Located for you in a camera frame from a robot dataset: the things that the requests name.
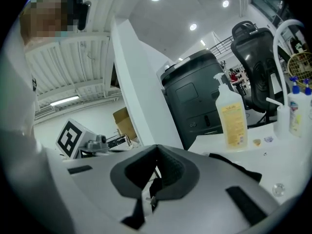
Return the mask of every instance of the blue spray nozzle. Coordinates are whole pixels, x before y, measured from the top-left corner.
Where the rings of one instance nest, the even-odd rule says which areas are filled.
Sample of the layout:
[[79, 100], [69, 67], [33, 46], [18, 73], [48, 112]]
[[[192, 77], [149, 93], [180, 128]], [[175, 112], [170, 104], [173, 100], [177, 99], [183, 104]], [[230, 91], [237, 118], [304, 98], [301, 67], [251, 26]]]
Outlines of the blue spray nozzle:
[[306, 86], [308, 86], [308, 85], [309, 85], [310, 79], [306, 78], [306, 79], [304, 79], [304, 80], [302, 80], [302, 81], [303, 81], [303, 83], [304, 83]]
[[299, 94], [300, 93], [300, 88], [297, 85], [297, 80], [298, 80], [298, 76], [293, 76], [290, 77], [289, 80], [291, 80], [293, 82], [293, 86], [292, 86], [292, 93], [293, 94]]
[[303, 80], [303, 83], [306, 85], [306, 88], [305, 88], [305, 90], [304, 90], [304, 93], [305, 93], [306, 95], [308, 95], [308, 96], [312, 94], [311, 88], [309, 87], [309, 81], [310, 81], [310, 79], [304, 79], [304, 80]]
[[291, 80], [292, 82], [296, 82], [296, 80], [298, 80], [298, 76], [289, 77], [289, 80]]

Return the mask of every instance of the pump dispenser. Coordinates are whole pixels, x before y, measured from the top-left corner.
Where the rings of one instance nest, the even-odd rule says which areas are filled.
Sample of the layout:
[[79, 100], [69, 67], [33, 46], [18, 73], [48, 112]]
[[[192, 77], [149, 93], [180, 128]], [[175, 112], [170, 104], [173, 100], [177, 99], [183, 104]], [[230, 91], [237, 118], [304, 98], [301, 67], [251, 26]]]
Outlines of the pump dispenser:
[[241, 150], [247, 146], [247, 120], [243, 99], [222, 82], [224, 73], [214, 76], [220, 83], [220, 95], [215, 101], [228, 149]]

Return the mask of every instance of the white tube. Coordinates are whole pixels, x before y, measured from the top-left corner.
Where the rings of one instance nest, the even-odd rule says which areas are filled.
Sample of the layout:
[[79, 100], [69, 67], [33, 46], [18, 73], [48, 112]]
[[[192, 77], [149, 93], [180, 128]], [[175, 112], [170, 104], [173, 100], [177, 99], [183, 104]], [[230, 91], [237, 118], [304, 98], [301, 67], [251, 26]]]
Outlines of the white tube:
[[281, 67], [281, 64], [279, 63], [279, 59], [278, 59], [278, 50], [277, 50], [277, 46], [278, 46], [278, 38], [281, 36], [283, 30], [285, 28], [287, 28], [290, 25], [298, 25], [301, 27], [303, 26], [303, 23], [295, 20], [295, 19], [290, 19], [287, 21], [284, 21], [277, 29], [275, 36], [274, 36], [274, 40], [273, 40], [273, 54], [274, 54], [274, 60], [277, 66], [277, 70], [278, 70], [278, 74], [281, 78], [281, 83], [282, 83], [282, 89], [283, 89], [283, 97], [284, 97], [284, 105], [287, 106], [288, 105], [288, 98], [287, 98], [287, 88], [286, 88], [286, 82], [285, 82], [285, 78], [284, 78], [284, 74], [283, 74], [283, 70]]
[[273, 103], [273, 104], [275, 104], [275, 105], [281, 106], [281, 107], [283, 106], [283, 104], [280, 103], [279, 101], [276, 101], [276, 100], [271, 99], [271, 98], [269, 98], [269, 97], [267, 97], [267, 101], [270, 102], [270, 103]]
[[273, 129], [276, 137], [280, 140], [289, 138], [290, 111], [289, 106], [277, 108], [277, 122], [274, 123]]

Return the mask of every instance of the white table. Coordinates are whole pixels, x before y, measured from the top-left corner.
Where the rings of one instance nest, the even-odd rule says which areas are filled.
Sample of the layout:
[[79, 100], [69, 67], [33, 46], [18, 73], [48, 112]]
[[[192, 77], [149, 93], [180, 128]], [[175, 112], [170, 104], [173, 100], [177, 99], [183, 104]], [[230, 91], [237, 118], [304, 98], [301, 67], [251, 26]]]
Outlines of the white table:
[[[248, 145], [241, 150], [227, 150], [223, 134], [198, 136], [189, 148], [190, 152], [209, 155], [219, 154], [245, 169], [262, 174], [260, 185], [272, 196], [273, 186], [285, 186], [283, 196], [275, 197], [282, 204], [303, 192], [312, 171], [312, 138], [297, 138], [289, 133], [287, 141], [279, 140], [273, 124], [248, 130]], [[264, 138], [272, 137], [272, 142]], [[260, 146], [253, 142], [260, 139]]]

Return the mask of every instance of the railing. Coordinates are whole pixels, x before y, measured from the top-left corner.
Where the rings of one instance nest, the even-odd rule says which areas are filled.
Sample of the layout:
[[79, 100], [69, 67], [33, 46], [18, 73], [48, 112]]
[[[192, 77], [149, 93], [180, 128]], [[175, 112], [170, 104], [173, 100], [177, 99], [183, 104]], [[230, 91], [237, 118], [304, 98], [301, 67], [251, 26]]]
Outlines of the railing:
[[209, 50], [214, 54], [215, 57], [220, 56], [221, 54], [231, 49], [231, 44], [233, 41], [234, 41], [233, 36], [230, 36], [229, 38], [226, 38], [225, 40], [213, 46]]

